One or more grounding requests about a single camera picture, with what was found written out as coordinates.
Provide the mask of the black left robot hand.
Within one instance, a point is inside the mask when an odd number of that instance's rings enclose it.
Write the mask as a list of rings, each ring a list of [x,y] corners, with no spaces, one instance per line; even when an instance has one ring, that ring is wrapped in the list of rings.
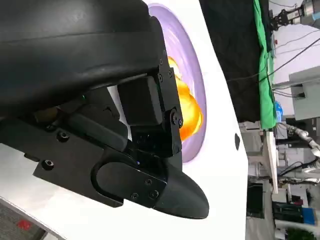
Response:
[[[113,208],[205,219],[182,170],[182,106],[143,1],[1,1],[0,141],[38,161],[34,176]]]

